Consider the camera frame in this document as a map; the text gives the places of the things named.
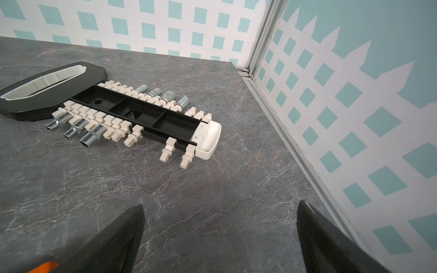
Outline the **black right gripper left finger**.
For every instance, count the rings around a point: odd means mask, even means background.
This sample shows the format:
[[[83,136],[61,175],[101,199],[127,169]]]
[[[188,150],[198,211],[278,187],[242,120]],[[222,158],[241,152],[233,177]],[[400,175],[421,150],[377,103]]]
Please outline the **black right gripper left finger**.
[[[143,206],[127,209],[63,263],[46,262],[32,273],[130,273],[140,247]]]

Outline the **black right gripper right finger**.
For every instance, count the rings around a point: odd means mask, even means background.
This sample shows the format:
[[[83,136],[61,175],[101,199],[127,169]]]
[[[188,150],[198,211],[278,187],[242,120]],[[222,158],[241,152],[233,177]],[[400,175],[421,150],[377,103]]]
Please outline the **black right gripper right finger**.
[[[307,201],[300,201],[297,229],[308,273],[388,273]]]

